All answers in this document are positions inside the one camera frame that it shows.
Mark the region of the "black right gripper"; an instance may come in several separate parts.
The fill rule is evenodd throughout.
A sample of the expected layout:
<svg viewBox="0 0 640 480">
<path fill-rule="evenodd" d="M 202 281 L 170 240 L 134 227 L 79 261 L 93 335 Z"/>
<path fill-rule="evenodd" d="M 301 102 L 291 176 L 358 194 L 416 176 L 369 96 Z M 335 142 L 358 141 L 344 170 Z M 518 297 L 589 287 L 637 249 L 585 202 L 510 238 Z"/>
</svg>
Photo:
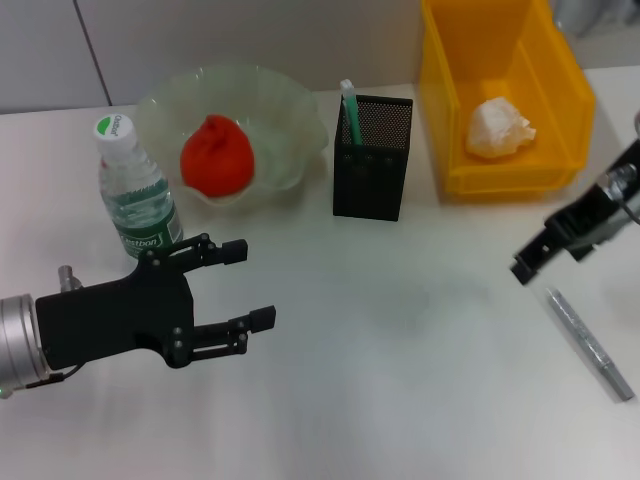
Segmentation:
<svg viewBox="0 0 640 480">
<path fill-rule="evenodd" d="M 514 255 L 510 270 L 526 286 L 565 250 L 576 260 L 639 221 L 639 143 L 633 142 L 577 200 L 555 212 Z"/>
</svg>

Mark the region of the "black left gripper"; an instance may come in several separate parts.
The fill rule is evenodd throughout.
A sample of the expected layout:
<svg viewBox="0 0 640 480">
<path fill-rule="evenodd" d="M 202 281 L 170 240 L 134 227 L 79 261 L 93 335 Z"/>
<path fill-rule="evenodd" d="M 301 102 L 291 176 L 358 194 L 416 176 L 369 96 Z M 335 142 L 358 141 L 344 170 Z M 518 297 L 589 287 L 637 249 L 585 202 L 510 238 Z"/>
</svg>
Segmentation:
<svg viewBox="0 0 640 480">
<path fill-rule="evenodd" d="M 247 352 L 250 334 L 275 326 L 274 306 L 194 329 L 194 301 L 185 273 L 244 262 L 244 239 L 216 245 L 207 233 L 140 258 L 128 276 L 35 301 L 45 359 L 54 370 L 136 349 L 178 369 Z"/>
</svg>

